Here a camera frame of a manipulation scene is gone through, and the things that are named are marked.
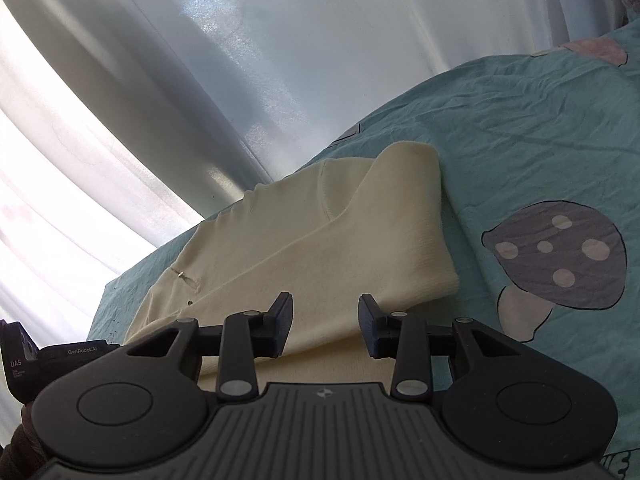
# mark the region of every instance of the sheer curtain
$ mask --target sheer curtain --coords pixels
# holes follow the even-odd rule
[[[202,217],[82,104],[1,0],[0,31],[0,317],[40,347],[82,341],[104,285]],[[2,444],[18,414],[3,388]]]
[[[618,0],[5,1],[105,126],[203,216],[430,76],[599,36],[622,15]]]
[[[105,282],[415,84],[622,16],[618,0],[4,3],[0,315],[40,346],[83,339]],[[0,416],[3,443],[5,390]]]

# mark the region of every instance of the ribbed grip surface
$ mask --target ribbed grip surface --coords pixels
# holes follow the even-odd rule
[[[596,464],[556,473],[503,470],[469,456],[430,409],[378,384],[270,384],[255,402],[219,410],[203,437],[137,473],[89,474],[52,464],[42,480],[606,480]]]

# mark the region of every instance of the teal bedsheet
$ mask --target teal bedsheet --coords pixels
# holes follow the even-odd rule
[[[379,108],[360,121],[359,133],[332,144],[310,164],[326,157],[375,157],[398,140],[436,147],[445,197],[444,234],[461,286],[452,298],[417,310],[437,323],[464,314],[499,329],[496,304],[505,287],[516,283],[527,290],[525,283],[530,292],[554,299],[557,305],[528,344],[609,389],[619,423],[603,464],[617,478],[638,479],[640,21],[609,37],[627,52],[625,64],[565,49],[539,57],[497,56],[466,63]],[[591,267],[567,274],[567,269],[547,268],[555,264],[533,263],[539,265],[540,278],[523,278],[515,264],[526,251],[521,247],[522,254],[514,253],[511,245],[498,250],[489,236],[483,245],[483,234],[497,226],[508,233],[515,225],[514,214],[522,216],[535,209],[525,208],[540,203],[555,211],[553,225],[540,225],[540,212],[530,215],[529,232],[516,233],[529,237],[527,243],[546,237],[545,229],[555,229],[553,236],[586,238],[577,229],[589,222],[595,225],[597,216],[607,219],[607,236],[619,236],[621,245],[604,235],[610,245],[604,249],[598,240],[586,239],[582,253],[578,248],[572,254],[576,261],[590,254],[585,262]],[[107,286],[90,338],[122,341],[144,293],[189,236],[170,242]],[[538,244],[533,256],[551,251],[544,247]],[[593,280],[606,282],[606,298],[589,288],[586,282]],[[553,296],[553,290],[560,296]],[[622,296],[616,296],[616,290],[623,290]],[[441,384],[446,382],[443,373],[436,370]]]

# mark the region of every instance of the brown fabric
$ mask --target brown fabric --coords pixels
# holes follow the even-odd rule
[[[48,460],[31,423],[31,404],[22,407],[22,424],[0,456],[0,480],[27,480]]]

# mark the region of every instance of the cream sweater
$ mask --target cream sweater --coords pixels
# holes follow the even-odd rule
[[[258,381],[390,383],[393,360],[369,358],[357,306],[368,292],[391,312],[455,292],[442,237],[440,171],[428,144],[396,142],[378,158],[326,159],[258,185],[202,222],[147,293],[130,342],[180,317],[201,326],[265,311],[281,291],[294,318],[282,357],[257,360]],[[213,390],[217,358],[205,358]]]

